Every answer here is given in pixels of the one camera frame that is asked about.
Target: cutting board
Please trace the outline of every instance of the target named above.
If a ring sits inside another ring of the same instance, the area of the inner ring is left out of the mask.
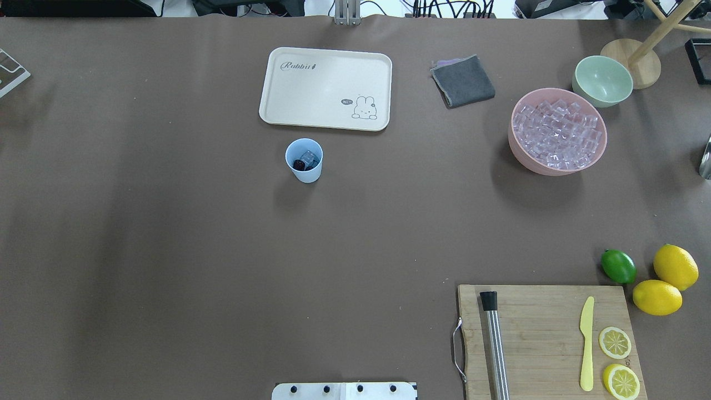
[[[639,378],[639,400],[647,392],[639,366],[627,301],[620,286],[558,285],[460,285],[459,315],[462,318],[467,400],[493,399],[488,372],[488,330],[481,310],[480,292],[498,292],[498,316],[511,400],[614,400],[602,383],[602,371],[610,364],[623,364]],[[584,339],[580,313],[588,296],[595,298],[592,323],[592,391],[580,389],[580,366]],[[605,355],[598,336],[615,326],[629,335],[630,355],[621,360]]]

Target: plastic knife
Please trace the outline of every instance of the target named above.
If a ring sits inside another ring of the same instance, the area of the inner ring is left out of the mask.
[[[580,332],[585,337],[580,369],[580,387],[585,391],[592,390],[592,308],[594,305],[595,299],[592,296],[588,297],[580,315]]]

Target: gray cloth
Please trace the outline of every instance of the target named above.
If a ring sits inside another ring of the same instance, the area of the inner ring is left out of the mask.
[[[496,94],[476,54],[454,63],[440,62],[430,71],[449,107],[488,100]]]

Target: mint green bowl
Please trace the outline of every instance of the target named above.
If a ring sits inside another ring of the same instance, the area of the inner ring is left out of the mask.
[[[586,57],[575,67],[573,91],[595,107],[610,107],[632,93],[632,75],[610,57]]]

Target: blueberry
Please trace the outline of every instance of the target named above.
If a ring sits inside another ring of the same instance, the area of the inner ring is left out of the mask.
[[[294,169],[297,171],[305,171],[306,164],[303,161],[301,161],[300,159],[294,160]]]

